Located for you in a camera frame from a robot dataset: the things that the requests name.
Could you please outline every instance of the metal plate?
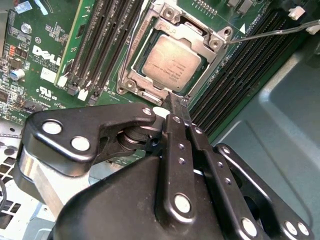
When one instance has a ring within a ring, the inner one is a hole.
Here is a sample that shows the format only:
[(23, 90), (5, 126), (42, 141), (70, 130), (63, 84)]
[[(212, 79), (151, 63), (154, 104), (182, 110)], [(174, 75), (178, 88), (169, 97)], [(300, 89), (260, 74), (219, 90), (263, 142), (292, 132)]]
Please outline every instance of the metal plate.
[(147, 57), (142, 72), (161, 85), (180, 92), (200, 63), (201, 58), (188, 46), (161, 35)]

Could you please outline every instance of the green circuit board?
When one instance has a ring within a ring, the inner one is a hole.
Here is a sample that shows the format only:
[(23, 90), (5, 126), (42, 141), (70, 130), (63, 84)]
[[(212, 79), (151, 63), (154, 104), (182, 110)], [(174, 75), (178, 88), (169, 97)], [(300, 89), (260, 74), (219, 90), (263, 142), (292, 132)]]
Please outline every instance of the green circuit board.
[[(70, 82), (61, 86), (58, 83), (61, 77), (68, 74), (68, 68), (75, 61), (80, 45), (90, 28), (95, 7), (101, 1), (21, 1), (16, 8), (9, 11), (4, 55), (0, 58), (1, 118), (23, 125), (28, 115), (36, 111), (88, 106), (89, 97), (79, 99), (68, 93)], [(228, 5), (228, 0), (178, 0), (177, 5), (214, 31), (229, 26), (233, 30), (233, 37), (240, 38), (250, 32), (271, 1), (251, 2), (252, 5), (245, 14), (239, 13), (239, 8)], [(131, 5), (130, 1), (127, 4), (133, 6), (134, 3), (135, 0), (131, 0)], [(95, 105), (143, 102), (152, 106), (131, 92), (124, 95), (116, 92), (118, 71), (124, 60), (129, 39), (125, 39), (116, 60), (110, 58), (104, 62), (102, 69), (111, 62), (114, 67)], [(113, 39), (108, 48), (107, 58), (117, 51), (115, 46), (120, 40)], [(229, 47), (226, 58), (221, 62), (226, 61), (236, 48), (237, 45)], [(18, 69), (23, 69), (24, 75), (19, 76), (21, 72), (14, 72), (21, 79), (13, 80), (12, 71)], [(206, 88), (205, 84), (191, 99), (190, 106), (201, 96)], [(119, 158), (118, 163), (128, 164), (140, 155), (126, 160)]]

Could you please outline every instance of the black plastic part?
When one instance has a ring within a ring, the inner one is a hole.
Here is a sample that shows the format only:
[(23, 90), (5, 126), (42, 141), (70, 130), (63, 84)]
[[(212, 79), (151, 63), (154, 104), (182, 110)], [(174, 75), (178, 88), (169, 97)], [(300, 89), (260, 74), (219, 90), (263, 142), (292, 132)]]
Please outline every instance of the black plastic part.
[[(183, 233), (196, 220), (197, 200), (191, 143), (186, 139), (185, 123), (175, 114), (166, 117), (161, 141), (163, 150), (155, 215), (166, 230)], [(189, 212), (181, 212), (177, 208), (175, 197), (178, 195), (187, 198)]]
[(49, 240), (224, 240), (205, 180), (195, 173), (194, 223), (185, 232), (162, 227), (154, 213), (157, 188), (164, 187), (160, 162), (142, 158), (78, 193), (62, 209)]
[[(250, 209), (243, 198), (238, 185), (227, 167), (226, 160), (214, 153), (212, 146), (204, 133), (196, 131), (196, 126), (188, 128), (188, 136), (192, 143), (195, 168), (203, 172), (208, 185), (208, 191), (216, 206), (222, 231), (227, 239), (244, 240), (270, 239), (266, 233), (258, 227)], [(243, 219), (250, 220), (256, 230), (256, 236), (249, 235), (242, 224)]]
[[(314, 234), (308, 225), (233, 151), (231, 147), (220, 143), (214, 151), (226, 159), (232, 174), (237, 178), (237, 185), (244, 198), (251, 202), (251, 212), (254, 218), (274, 239), (289, 239), (285, 222), (289, 221), (297, 230), (297, 240), (314, 239)], [(302, 234), (298, 227), (302, 223), (309, 235)]]
[[(38, 112), (25, 122), (18, 159), (24, 147), (30, 155), (58, 172), (81, 176), (90, 170), (94, 161), (133, 153), (118, 143), (117, 134), (127, 127), (152, 125), (156, 115), (152, 111), (151, 115), (144, 113), (146, 108), (143, 103), (131, 103)], [(49, 121), (61, 125), (62, 131), (45, 132), (42, 126)], [(79, 136), (89, 141), (88, 150), (72, 147), (72, 139)]]

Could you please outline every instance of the ram slot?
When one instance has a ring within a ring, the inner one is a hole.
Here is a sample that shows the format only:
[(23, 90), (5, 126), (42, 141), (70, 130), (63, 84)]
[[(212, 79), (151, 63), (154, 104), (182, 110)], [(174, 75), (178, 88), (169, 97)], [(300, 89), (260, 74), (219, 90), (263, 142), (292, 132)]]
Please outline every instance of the ram slot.
[(85, 53), (88, 51), (88, 49), (86, 48), (86, 45), (89, 42), (89, 40), (91, 40), (91, 37), (96, 30), (96, 26), (99, 22), (99, 18), (101, 18), (102, 16), (101, 11), (103, 9), (103, 6), (105, 5), (105, 1), (106, 0), (98, 0), (93, 7), (89, 24), (85, 30), (85, 35), (82, 38), (79, 50), (77, 51), (74, 59), (74, 64), (72, 65), (70, 70), (72, 76), (77, 74), (77, 71), (80, 68), (80, 60), (82, 59), (83, 55), (86, 55)]
[[(264, 14), (251, 34), (288, 27), (292, 27), (292, 21), (287, 21), (281, 12), (271, 9)], [(213, 134), (252, 89), (255, 89), (264, 74), (297, 36), (303, 34), (271, 36), (241, 43), (192, 107), (192, 121), (208, 135)]]
[(117, 39), (120, 39), (120, 41), (116, 42), (116, 52), (113, 56), (113, 59), (110, 61), (110, 63), (107, 65), (106, 71), (103, 73), (103, 77), (99, 78), (98, 87), (100, 89), (103, 89), (107, 83), (107, 81), (110, 79), (110, 75), (117, 63), (117, 59), (120, 57), (121, 52), (123, 50), (123, 47), (125, 46), (130, 30), (134, 27), (135, 22), (137, 21), (137, 18), (140, 14), (140, 9), (142, 7), (144, 0), (136, 0), (132, 1), (133, 8), (130, 12), (127, 13), (127, 16), (123, 18), (122, 21), (122, 29), (119, 32), (118, 36), (116, 36)]
[[(112, 37), (105, 41), (96, 68), (89, 78), (90, 80), (93, 80), (92, 87), (96, 87), (97, 89), (95, 92), (99, 92), (106, 84), (109, 74), (116, 64), (123, 46), (126, 43), (129, 31), (133, 27), (134, 18), (139, 14), (142, 3), (143, 0), (126, 1), (125, 6), (121, 8), (122, 11), (119, 11), (119, 16), (115, 18)], [(110, 55), (111, 49), (115, 49), (115, 52), (112, 55)]]
[(109, 35), (110, 32), (110, 20), (114, 16), (114, 9), (117, 7), (117, 0), (107, 1), (104, 4), (102, 15), (100, 16), (99, 23), (95, 28), (94, 35), (92, 37), (92, 41), (90, 41), (90, 47), (88, 52), (83, 56), (84, 62), (80, 66), (80, 71), (77, 76), (83, 81), (89, 71), (90, 66), (93, 64), (93, 61), (96, 57), (96, 53), (99, 53), (99, 47), (101, 46), (101, 41), (105, 38), (105, 36)]

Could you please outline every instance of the cable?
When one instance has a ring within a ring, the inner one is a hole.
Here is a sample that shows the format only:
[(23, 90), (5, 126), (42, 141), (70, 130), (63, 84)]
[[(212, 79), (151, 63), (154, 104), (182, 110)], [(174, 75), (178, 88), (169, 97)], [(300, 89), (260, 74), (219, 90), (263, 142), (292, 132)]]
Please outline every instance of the cable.
[(274, 30), (274, 31), (268, 31), (265, 33), (261, 33), (261, 34), (257, 34), (257, 35), (253, 35), (253, 36), (247, 36), (241, 39), (237, 39), (237, 40), (233, 40), (233, 41), (227, 41), (226, 44), (237, 44), (237, 43), (241, 43), (244, 41), (249, 41), (249, 40), (253, 40), (253, 39), (259, 39), (259, 38), (264, 38), (264, 37), (269, 37), (269, 36), (274, 36), (274, 35), (287, 35), (287, 34), (293, 34), (293, 33), (297, 33), (300, 32), (304, 29), (313, 27), (313, 26), (317, 26), (320, 25), (320, 19), (315, 20), (315, 21), (310, 21), (310, 22), (306, 22), (300, 26), (297, 27), (293, 27), (293, 28), (288, 28), (288, 29), (283, 29), (283, 30)]
[(0, 203), (0, 213), (5, 208), (6, 202), (7, 202), (7, 189), (4, 181), (0, 178), (0, 187), (3, 195), (3, 199)]

